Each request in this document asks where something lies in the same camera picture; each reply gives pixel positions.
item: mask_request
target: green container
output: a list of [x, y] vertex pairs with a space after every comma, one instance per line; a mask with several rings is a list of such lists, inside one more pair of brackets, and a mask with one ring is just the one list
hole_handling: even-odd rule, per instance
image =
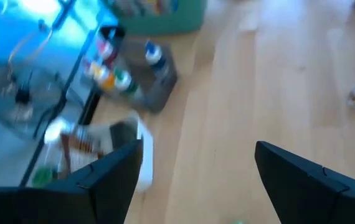
[[115, 7], [102, 0], [131, 35], [180, 34], [200, 29], [207, 0], [179, 0], [176, 11], [170, 14], [123, 17]]

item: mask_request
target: hardwood floor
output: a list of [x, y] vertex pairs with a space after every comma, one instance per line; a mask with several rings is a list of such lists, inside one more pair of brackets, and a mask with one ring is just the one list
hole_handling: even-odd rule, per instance
[[[279, 223], [253, 158], [265, 140], [355, 178], [349, 0], [209, 0], [203, 28], [163, 37], [181, 79], [152, 131], [154, 183], [126, 223]], [[127, 109], [102, 99], [94, 122]]]

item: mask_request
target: wooden floor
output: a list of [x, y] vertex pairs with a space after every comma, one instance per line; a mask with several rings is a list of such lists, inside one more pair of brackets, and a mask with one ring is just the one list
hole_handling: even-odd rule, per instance
[[[347, 0], [209, 0], [164, 38], [181, 79], [152, 131], [154, 184], [126, 223], [279, 223], [253, 158], [265, 140], [355, 178], [355, 11]], [[94, 122], [125, 108], [102, 100]]]

